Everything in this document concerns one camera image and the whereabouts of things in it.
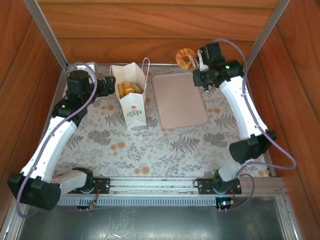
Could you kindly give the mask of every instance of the metal sheet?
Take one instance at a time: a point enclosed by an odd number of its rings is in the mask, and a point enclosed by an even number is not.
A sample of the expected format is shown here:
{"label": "metal sheet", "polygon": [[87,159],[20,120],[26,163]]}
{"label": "metal sheet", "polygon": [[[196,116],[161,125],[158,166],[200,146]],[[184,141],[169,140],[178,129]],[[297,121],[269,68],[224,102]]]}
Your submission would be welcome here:
{"label": "metal sheet", "polygon": [[90,212],[42,210],[23,221],[19,239],[281,240],[284,236],[275,199],[259,197],[228,213],[214,207],[110,207]]}

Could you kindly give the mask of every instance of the white paper bag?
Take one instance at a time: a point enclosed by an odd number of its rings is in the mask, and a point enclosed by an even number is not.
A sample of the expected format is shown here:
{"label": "white paper bag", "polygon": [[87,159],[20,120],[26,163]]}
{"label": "white paper bag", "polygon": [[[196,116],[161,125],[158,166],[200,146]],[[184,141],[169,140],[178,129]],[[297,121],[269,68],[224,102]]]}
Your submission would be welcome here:
{"label": "white paper bag", "polygon": [[[145,60],[148,60],[146,76],[143,72]],[[110,67],[113,76],[115,76],[115,94],[120,101],[127,129],[147,124],[145,101],[149,67],[150,60],[147,57],[144,58],[141,68],[135,62],[125,66],[112,65]],[[124,84],[124,82],[130,82],[139,85],[139,87],[143,90],[143,94],[129,93],[120,99],[118,85]]]}

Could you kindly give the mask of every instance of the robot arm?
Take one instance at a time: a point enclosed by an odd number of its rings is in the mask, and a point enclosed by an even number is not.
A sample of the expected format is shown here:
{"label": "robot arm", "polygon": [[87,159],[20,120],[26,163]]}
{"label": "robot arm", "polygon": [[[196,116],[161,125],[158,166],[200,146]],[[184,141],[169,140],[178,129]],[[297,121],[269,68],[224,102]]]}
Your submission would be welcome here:
{"label": "robot arm", "polygon": [[[229,146],[230,157],[223,167],[214,175],[213,185],[217,193],[235,190],[237,173],[248,161],[257,159],[265,153],[271,143],[257,128],[245,102],[242,82],[243,67],[236,60],[225,61],[218,43],[203,46],[197,52],[199,69],[193,71],[193,82],[196,87],[208,90],[209,86],[220,88],[235,116],[241,140]],[[273,139],[277,138],[274,131],[269,131],[261,120],[255,105],[245,90],[249,105],[258,120],[258,124]]]}
{"label": "robot arm", "polygon": [[[87,63],[87,65],[94,72],[97,69],[93,62]],[[94,89],[94,79],[91,71],[84,65],[78,65],[76,70],[70,72],[67,78],[68,90],[66,91],[66,98],[55,105],[49,127],[37,150],[31,160],[23,167],[20,174],[12,173],[8,178],[8,186],[15,198],[17,198],[22,182],[33,168],[35,159],[41,154],[38,164],[33,169],[23,189],[21,203],[51,210],[57,205],[61,195],[78,188],[86,191],[93,187],[93,172],[81,167],[73,168],[69,173],[52,177],[64,146],[87,114],[87,108],[76,114],[70,121],[64,122],[51,136],[42,153],[40,153],[40,149],[47,137],[52,134],[52,130],[89,99]],[[115,81],[115,77],[110,76],[105,77],[104,80],[99,80],[97,90],[90,103],[97,97],[113,94],[115,92]]]}

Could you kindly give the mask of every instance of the wooden wall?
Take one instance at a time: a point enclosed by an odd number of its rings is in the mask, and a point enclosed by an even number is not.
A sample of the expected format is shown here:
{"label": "wooden wall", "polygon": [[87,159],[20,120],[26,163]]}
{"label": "wooden wall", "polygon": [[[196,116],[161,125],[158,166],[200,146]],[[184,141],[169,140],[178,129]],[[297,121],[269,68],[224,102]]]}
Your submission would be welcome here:
{"label": "wooden wall", "polygon": [[36,150],[61,67],[23,0],[0,2],[0,227],[13,197],[7,186]]}
{"label": "wooden wall", "polygon": [[[320,3],[291,0],[249,70],[256,107],[297,161],[284,177],[303,239],[320,239]],[[273,163],[290,160],[272,147]]]}
{"label": "wooden wall", "polygon": [[[234,41],[247,55],[278,0],[38,0],[69,62],[176,63],[181,48]],[[227,59],[241,59],[222,43]]]}

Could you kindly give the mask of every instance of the floral tablecloth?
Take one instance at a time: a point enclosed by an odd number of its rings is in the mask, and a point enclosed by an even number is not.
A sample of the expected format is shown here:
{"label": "floral tablecloth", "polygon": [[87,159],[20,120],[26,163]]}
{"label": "floral tablecloth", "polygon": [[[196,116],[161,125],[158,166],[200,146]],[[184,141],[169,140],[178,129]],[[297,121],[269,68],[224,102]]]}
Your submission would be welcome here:
{"label": "floral tablecloth", "polygon": [[[152,85],[154,75],[181,73],[178,67],[150,67],[146,89],[146,126],[127,129],[115,94],[100,97],[88,107],[76,132],[67,142],[55,174],[73,167],[93,170],[94,175],[112,177],[210,177],[230,158],[229,144],[240,140],[236,119],[220,89],[202,89],[209,123],[164,130]],[[99,66],[98,79],[109,75]],[[243,171],[268,176],[263,165]]]}

